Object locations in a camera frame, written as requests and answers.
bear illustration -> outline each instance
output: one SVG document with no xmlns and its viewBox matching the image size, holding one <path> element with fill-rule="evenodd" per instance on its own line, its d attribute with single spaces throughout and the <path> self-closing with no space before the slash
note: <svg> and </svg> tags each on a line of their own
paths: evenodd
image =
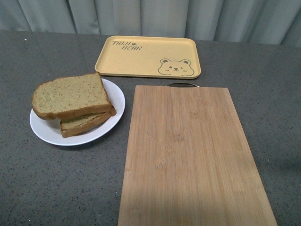
<svg viewBox="0 0 301 226">
<path fill-rule="evenodd" d="M 172 76 L 192 76 L 194 74 L 194 70 L 191 68 L 190 60 L 169 60 L 162 59 L 161 67 L 159 68 L 159 73 L 163 75 L 172 75 Z"/>
</svg>

curtain fold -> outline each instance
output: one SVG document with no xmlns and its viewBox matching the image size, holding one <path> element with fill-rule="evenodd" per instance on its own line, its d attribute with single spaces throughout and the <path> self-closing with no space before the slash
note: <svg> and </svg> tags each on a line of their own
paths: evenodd
<svg viewBox="0 0 301 226">
<path fill-rule="evenodd" d="M 1 0 L 0 29 L 301 47 L 301 0 Z"/>
</svg>

yellow tray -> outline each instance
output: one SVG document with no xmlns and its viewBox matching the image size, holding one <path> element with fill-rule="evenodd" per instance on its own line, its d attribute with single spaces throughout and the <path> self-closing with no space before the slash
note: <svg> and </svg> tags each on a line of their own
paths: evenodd
<svg viewBox="0 0 301 226">
<path fill-rule="evenodd" d="M 126 77 L 194 79 L 201 74 L 193 40 L 143 36 L 109 37 L 95 69 Z"/>
</svg>

bamboo cutting board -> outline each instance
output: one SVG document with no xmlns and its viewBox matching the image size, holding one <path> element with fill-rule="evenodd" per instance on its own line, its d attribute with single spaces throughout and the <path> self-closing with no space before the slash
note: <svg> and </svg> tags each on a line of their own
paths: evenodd
<svg viewBox="0 0 301 226">
<path fill-rule="evenodd" d="M 277 225 L 228 89 L 136 86 L 118 225 Z"/>
</svg>

bread slice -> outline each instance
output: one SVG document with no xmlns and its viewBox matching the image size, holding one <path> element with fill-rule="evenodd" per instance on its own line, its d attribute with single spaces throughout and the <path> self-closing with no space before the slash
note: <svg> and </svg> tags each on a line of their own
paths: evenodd
<svg viewBox="0 0 301 226">
<path fill-rule="evenodd" d="M 32 96 L 32 109 L 45 120 L 68 119 L 112 108 L 98 72 L 62 77 L 40 84 Z"/>
<path fill-rule="evenodd" d="M 61 134 L 64 138 L 81 134 L 94 126 L 100 125 L 114 115 L 116 115 L 116 110 L 112 107 L 108 112 L 91 113 L 72 119 L 61 120 Z"/>
</svg>

